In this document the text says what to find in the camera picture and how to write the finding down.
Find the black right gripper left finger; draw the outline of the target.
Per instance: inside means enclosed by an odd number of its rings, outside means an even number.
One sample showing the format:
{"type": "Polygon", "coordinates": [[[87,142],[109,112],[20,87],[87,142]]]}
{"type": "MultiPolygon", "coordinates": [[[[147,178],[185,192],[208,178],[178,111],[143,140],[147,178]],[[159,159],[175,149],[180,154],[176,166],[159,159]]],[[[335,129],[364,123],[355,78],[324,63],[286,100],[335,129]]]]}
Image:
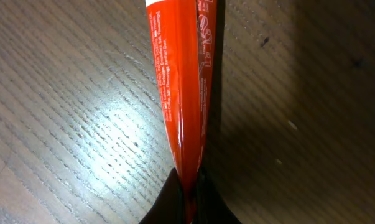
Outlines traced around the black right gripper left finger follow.
{"type": "Polygon", "coordinates": [[[184,198],[176,168],[173,168],[152,208],[139,224],[183,224],[184,198]]]}

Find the red and white package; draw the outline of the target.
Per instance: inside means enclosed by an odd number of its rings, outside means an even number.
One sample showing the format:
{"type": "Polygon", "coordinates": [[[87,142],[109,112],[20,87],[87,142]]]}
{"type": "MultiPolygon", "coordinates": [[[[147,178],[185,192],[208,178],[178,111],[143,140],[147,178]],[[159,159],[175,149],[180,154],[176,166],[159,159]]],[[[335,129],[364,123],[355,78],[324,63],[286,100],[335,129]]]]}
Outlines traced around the red and white package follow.
{"type": "Polygon", "coordinates": [[[194,189],[206,143],[216,0],[146,0],[162,114],[183,188],[184,222],[197,212],[194,189]]]}

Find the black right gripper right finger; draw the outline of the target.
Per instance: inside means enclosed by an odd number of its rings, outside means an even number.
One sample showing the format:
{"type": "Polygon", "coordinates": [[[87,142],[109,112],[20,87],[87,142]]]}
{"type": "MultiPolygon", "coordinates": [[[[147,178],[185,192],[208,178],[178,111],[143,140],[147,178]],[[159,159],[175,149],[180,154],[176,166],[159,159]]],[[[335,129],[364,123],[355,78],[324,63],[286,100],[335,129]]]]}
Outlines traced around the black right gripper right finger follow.
{"type": "Polygon", "coordinates": [[[206,170],[198,171],[195,224],[241,224],[228,208],[206,170]]]}

